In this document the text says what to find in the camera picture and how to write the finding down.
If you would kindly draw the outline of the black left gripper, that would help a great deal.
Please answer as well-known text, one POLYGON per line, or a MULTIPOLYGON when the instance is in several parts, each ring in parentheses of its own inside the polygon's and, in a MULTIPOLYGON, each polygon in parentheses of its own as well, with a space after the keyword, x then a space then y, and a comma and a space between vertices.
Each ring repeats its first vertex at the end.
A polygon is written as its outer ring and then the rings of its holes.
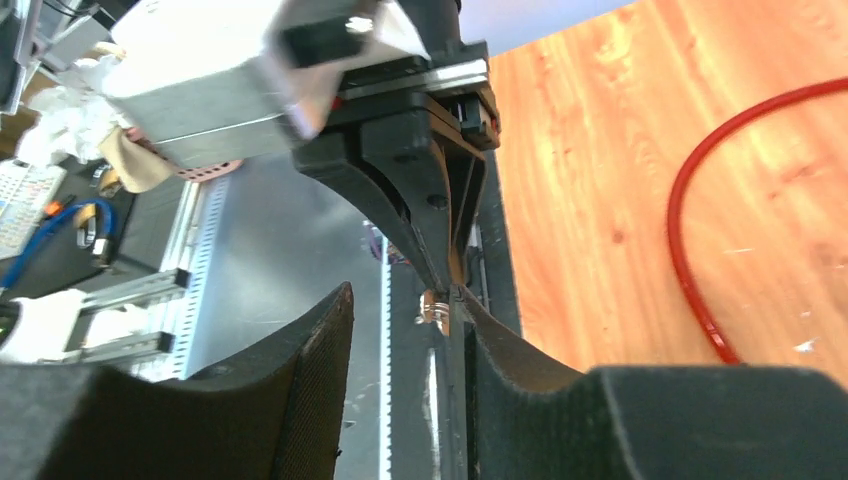
POLYGON ((344 74, 341 101, 422 92, 450 111, 463 140, 436 143, 422 110, 324 133, 295 153, 295 169, 341 195, 377 225, 424 284, 465 281, 465 257, 487 176, 478 149, 500 146, 501 122, 486 42, 453 43, 344 74))

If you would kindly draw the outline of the small brass padlock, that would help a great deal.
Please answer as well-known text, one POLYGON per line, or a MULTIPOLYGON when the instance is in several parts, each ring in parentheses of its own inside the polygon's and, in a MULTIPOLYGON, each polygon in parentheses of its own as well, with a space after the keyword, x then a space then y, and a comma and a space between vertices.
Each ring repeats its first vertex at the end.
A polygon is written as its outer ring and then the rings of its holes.
POLYGON ((445 337, 450 335, 450 308, 440 301, 431 290, 425 290, 419 299, 419 310, 415 323, 433 324, 445 337))

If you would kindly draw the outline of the red cable lock black body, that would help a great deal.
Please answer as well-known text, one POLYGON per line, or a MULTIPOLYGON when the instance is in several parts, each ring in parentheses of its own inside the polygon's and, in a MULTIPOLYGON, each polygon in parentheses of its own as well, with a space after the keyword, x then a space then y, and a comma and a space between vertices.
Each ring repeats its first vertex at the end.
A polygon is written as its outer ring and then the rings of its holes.
POLYGON ((672 184, 675 279, 727 365, 847 359, 847 81, 756 103, 710 132, 672 184))

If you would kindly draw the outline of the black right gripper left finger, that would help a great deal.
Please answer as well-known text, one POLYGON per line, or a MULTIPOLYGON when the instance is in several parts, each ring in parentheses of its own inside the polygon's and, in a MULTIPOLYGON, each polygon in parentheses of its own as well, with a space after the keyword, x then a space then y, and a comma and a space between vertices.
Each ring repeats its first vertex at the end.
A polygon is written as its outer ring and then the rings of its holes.
POLYGON ((354 325, 349 283, 184 380, 5 365, 5 479, 330 479, 354 325))

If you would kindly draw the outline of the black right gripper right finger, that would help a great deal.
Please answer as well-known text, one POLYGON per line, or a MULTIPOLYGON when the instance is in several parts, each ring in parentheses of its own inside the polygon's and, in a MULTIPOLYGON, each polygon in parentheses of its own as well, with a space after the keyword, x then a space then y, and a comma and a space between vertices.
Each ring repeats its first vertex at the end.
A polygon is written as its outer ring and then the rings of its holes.
POLYGON ((607 365, 551 358, 464 286, 474 479, 843 479, 847 393, 822 372, 775 366, 607 365))

